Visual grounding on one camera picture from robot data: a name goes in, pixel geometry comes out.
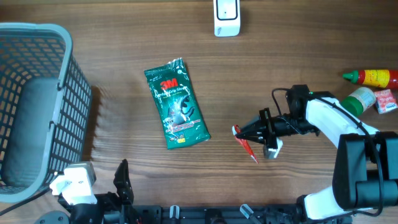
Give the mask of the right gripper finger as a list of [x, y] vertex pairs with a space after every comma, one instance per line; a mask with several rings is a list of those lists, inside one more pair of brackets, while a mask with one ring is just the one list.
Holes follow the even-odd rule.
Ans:
[[259, 115], [253, 117], [252, 120], [248, 121], [245, 125], [240, 127], [240, 130], [244, 131], [245, 129], [251, 129], [256, 127], [258, 124], [261, 123], [261, 119]]
[[243, 139], [243, 140], [247, 140], [247, 141], [256, 142], [259, 144], [264, 144], [264, 136], [263, 136], [262, 132], [246, 131], [246, 132], [237, 133], [235, 136], [238, 139]]

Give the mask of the red coffee stick sachet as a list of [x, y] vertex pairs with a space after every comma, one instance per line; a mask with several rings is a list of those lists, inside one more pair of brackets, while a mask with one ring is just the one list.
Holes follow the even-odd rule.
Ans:
[[253, 159], [253, 161], [258, 164], [258, 159], [255, 155], [255, 153], [253, 152], [253, 150], [251, 149], [250, 145], [248, 144], [248, 142], [245, 139], [240, 139], [237, 138], [237, 135], [241, 132], [240, 128], [238, 125], [234, 125], [232, 126], [232, 133], [234, 135], [235, 140], [242, 145], [242, 147], [246, 150], [246, 152], [250, 155], [250, 157]]

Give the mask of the green lid jar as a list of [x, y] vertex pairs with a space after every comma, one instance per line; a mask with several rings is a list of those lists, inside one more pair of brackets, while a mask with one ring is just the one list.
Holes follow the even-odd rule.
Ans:
[[358, 117], [376, 102], [374, 92], [367, 87], [360, 87], [347, 96], [340, 105], [352, 115]]

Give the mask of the green 3M gloves packet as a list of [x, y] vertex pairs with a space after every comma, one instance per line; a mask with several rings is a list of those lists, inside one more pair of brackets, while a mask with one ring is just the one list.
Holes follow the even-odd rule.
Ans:
[[182, 58], [144, 71], [162, 123], [167, 149], [189, 147], [211, 138]]

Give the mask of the small red white box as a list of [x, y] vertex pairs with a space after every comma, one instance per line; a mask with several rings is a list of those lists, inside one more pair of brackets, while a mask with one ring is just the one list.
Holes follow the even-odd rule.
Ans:
[[397, 101], [390, 89], [375, 91], [376, 108], [379, 114], [397, 109]]

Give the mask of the red sauce bottle green cap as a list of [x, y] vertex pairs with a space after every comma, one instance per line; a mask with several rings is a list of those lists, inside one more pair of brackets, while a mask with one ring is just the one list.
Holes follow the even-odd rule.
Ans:
[[343, 78], [351, 83], [383, 89], [397, 89], [397, 70], [353, 70], [344, 73]]

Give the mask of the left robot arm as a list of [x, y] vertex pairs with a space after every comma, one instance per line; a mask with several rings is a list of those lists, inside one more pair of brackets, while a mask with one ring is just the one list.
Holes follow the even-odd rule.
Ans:
[[116, 169], [113, 184], [116, 192], [95, 194], [96, 174], [91, 162], [77, 162], [65, 168], [50, 184], [58, 202], [70, 213], [47, 212], [35, 222], [43, 223], [141, 223], [133, 209], [134, 194], [129, 178], [128, 161], [122, 160]]

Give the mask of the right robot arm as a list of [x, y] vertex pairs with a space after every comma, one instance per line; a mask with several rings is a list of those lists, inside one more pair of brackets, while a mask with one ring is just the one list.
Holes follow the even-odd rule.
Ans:
[[285, 92], [289, 113], [272, 116], [264, 108], [244, 127], [232, 127], [235, 139], [247, 152], [249, 142], [262, 144], [274, 159], [282, 137], [323, 133], [337, 148], [332, 184], [292, 204], [268, 205], [261, 219], [246, 204], [241, 213], [254, 223], [351, 223], [357, 214], [377, 217], [397, 206], [397, 133], [368, 126], [328, 91], [294, 85]]

